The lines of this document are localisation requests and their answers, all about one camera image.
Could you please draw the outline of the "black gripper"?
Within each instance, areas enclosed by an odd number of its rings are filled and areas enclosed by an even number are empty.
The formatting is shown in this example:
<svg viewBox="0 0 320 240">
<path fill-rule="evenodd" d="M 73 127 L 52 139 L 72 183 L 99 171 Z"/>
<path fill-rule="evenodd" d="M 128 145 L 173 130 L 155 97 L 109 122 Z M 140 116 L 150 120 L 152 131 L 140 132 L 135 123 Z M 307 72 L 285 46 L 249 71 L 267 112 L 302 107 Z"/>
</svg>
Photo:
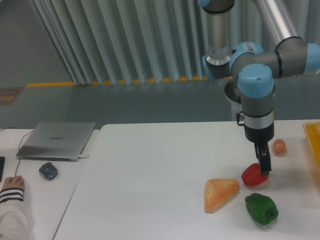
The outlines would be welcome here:
<svg viewBox="0 0 320 240">
<path fill-rule="evenodd" d="M 272 170 L 271 156 L 267 144 L 275 134 L 274 123 L 265 128 L 254 129 L 244 126 L 245 137 L 254 144 L 255 155 L 258 159 L 261 175 L 269 175 Z"/>
</svg>

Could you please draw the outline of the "forearm in striped sleeve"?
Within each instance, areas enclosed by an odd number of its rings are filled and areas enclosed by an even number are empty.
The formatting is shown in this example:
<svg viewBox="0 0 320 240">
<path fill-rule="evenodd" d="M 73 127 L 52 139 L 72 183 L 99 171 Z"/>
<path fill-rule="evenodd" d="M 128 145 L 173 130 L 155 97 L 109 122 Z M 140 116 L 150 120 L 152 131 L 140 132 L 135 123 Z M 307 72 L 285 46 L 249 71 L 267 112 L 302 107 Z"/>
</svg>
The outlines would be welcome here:
<svg viewBox="0 0 320 240">
<path fill-rule="evenodd" d="M 0 192 L 0 239 L 30 239 L 30 221 L 21 188 L 7 188 Z"/>
</svg>

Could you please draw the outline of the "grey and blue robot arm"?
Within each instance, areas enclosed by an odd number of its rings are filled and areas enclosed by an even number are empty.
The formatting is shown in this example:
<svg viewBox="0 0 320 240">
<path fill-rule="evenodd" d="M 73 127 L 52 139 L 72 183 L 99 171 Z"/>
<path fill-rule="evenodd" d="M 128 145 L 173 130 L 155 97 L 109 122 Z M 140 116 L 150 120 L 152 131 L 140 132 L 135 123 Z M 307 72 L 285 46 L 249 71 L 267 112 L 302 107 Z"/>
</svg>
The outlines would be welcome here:
<svg viewBox="0 0 320 240">
<path fill-rule="evenodd" d="M 231 77 L 225 95 L 240 104 L 237 124 L 254 143 L 260 172 L 267 176 L 272 169 L 268 143 L 274 136 L 274 81 L 318 71 L 320 47 L 305 43 L 299 36 L 283 1 L 257 0 L 256 8 L 275 42 L 275 50 L 264 52 L 254 42 L 242 42 L 231 49 L 229 13 L 234 4 L 232 0 L 198 2 L 207 16 L 209 45 L 203 66 L 210 79 Z"/>
</svg>

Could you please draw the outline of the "person's hand on mouse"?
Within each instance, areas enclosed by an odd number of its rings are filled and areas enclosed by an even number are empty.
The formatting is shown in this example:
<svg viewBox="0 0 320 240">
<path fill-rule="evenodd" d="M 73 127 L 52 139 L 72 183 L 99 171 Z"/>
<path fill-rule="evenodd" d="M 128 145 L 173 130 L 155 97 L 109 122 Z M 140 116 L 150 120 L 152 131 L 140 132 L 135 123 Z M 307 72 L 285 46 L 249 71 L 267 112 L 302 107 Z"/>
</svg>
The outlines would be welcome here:
<svg viewBox="0 0 320 240">
<path fill-rule="evenodd" d="M 2 185 L 2 191 L 9 190 L 9 189 L 25 189 L 25 180 L 21 175 L 16 175 L 14 177 L 7 177 Z"/>
</svg>

